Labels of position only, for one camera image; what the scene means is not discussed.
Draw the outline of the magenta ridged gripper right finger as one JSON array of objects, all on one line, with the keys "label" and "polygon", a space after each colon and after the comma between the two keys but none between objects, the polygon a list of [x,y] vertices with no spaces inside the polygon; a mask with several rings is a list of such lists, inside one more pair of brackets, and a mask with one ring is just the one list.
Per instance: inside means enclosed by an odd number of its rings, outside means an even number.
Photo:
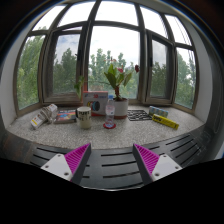
[{"label": "magenta ridged gripper right finger", "polygon": [[167,154],[158,155],[137,144],[133,145],[133,155],[136,159],[144,185],[182,169],[182,167]]}]

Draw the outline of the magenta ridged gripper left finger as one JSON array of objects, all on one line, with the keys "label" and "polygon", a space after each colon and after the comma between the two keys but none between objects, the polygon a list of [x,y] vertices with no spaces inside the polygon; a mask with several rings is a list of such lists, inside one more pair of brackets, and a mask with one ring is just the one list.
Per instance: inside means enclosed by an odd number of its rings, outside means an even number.
[{"label": "magenta ridged gripper left finger", "polygon": [[79,185],[90,154],[91,144],[88,143],[65,155],[56,154],[41,169]]}]

